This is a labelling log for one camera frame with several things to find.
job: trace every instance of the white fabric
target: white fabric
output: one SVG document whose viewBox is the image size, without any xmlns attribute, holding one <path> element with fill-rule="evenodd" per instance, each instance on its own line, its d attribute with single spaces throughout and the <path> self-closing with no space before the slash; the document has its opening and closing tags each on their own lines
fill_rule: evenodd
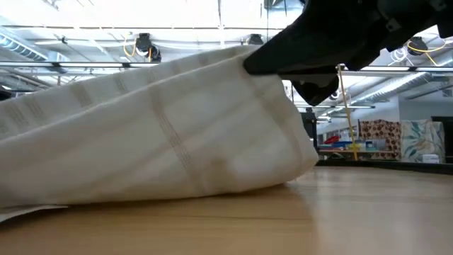
<svg viewBox="0 0 453 255">
<path fill-rule="evenodd" d="M 234 47 L 0 103 L 0 207 L 210 196 L 317 161 L 278 76 Z"/>
</svg>

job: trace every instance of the yellow pole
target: yellow pole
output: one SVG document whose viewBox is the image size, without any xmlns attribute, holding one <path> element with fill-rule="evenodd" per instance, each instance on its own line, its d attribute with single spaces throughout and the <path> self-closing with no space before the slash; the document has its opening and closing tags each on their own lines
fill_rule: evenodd
<svg viewBox="0 0 453 255">
<path fill-rule="evenodd" d="M 345 93 L 345 87 L 343 86 L 343 76 L 341 74 L 341 66 L 340 65 L 338 65 L 338 74 L 340 76 L 341 92 L 343 93 L 343 103 L 345 104 L 346 117 L 348 117 L 349 134 L 350 134 L 351 140 L 352 140 L 352 150 L 354 152 L 354 160 L 357 161 L 358 160 L 358 158 L 357 158 L 357 147 L 355 146 L 354 132 L 352 131 L 352 124 L 351 124 L 351 115 L 349 113 L 348 101 L 347 101 L 346 93 Z"/>
</svg>

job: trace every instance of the folded cloth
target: folded cloth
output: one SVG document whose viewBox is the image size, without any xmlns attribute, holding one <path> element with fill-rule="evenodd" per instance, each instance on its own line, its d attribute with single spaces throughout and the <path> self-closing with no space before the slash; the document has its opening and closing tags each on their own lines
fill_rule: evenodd
<svg viewBox="0 0 453 255">
<path fill-rule="evenodd" d="M 0 208 L 235 193 L 317 161 L 252 47 L 206 52 L 0 103 Z"/>
</svg>

